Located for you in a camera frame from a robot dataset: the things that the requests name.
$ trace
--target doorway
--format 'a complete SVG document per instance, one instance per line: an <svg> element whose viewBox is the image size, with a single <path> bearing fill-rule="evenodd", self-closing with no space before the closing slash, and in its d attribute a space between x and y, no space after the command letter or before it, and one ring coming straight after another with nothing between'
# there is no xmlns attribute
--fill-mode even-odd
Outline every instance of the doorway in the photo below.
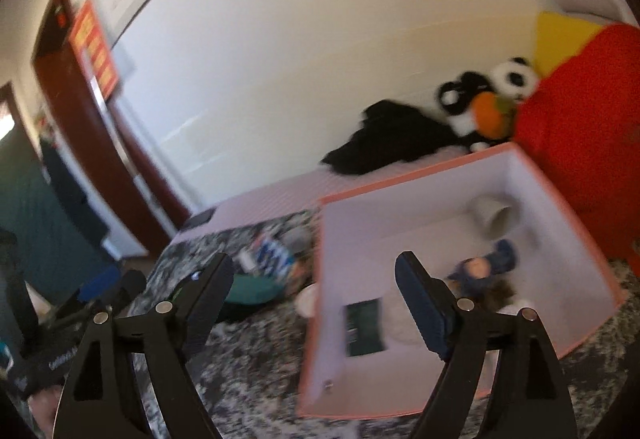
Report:
<svg viewBox="0 0 640 439"><path fill-rule="evenodd" d="M25 280L63 302L113 263L76 228L47 183L10 83L0 87L0 228L17 237Z"/></svg>

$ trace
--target person's hand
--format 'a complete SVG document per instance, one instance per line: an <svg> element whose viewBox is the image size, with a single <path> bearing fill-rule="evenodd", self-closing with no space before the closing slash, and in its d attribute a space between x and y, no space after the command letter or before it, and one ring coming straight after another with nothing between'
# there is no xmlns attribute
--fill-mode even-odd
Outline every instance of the person's hand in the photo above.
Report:
<svg viewBox="0 0 640 439"><path fill-rule="evenodd" d="M48 389L40 390L28 399L33 418L47 439L53 437L53 424L56 421L60 395L62 395L62 387L54 385Z"/></svg>

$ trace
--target red paper sign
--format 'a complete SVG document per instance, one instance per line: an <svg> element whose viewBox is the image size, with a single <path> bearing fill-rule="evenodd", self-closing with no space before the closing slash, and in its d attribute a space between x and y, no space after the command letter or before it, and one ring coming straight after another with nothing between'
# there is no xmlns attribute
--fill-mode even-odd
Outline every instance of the red paper sign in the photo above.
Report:
<svg viewBox="0 0 640 439"><path fill-rule="evenodd" d="M84 2L76 15L69 41L80 66L84 69L84 54L91 62L94 76L104 99L109 98L118 84L118 72L113 64L111 51L95 13L91 0Z"/></svg>

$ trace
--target metal screw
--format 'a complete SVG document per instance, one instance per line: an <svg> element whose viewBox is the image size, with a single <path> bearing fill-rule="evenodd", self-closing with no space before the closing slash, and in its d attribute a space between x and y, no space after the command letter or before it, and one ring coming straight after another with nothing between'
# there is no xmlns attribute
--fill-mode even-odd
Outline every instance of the metal screw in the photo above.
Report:
<svg viewBox="0 0 640 439"><path fill-rule="evenodd" d="M102 325L103 323L105 323L105 321L107 321L109 319L109 313L97 313L94 316L94 324L97 325Z"/></svg>
<svg viewBox="0 0 640 439"><path fill-rule="evenodd" d="M530 322L534 322L538 319L538 313L536 313L531 307L525 307L522 310L522 317L525 320L529 320Z"/></svg>
<svg viewBox="0 0 640 439"><path fill-rule="evenodd" d="M474 304L473 300L469 300L469 298L460 298L460 300L458 300L458 307L463 311L472 311L474 307L476 307L476 304Z"/></svg>
<svg viewBox="0 0 640 439"><path fill-rule="evenodd" d="M160 314L167 314L173 308L174 305L171 302L164 301L156 305L156 312Z"/></svg>

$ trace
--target teal cushion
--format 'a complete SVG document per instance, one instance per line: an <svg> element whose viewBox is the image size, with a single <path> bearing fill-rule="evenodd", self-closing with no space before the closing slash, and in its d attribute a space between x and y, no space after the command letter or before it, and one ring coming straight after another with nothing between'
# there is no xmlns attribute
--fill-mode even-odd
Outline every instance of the teal cushion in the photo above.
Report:
<svg viewBox="0 0 640 439"><path fill-rule="evenodd" d="M234 282L225 302L242 305L264 304L280 296L283 290L284 285L266 276L234 275Z"/></svg>

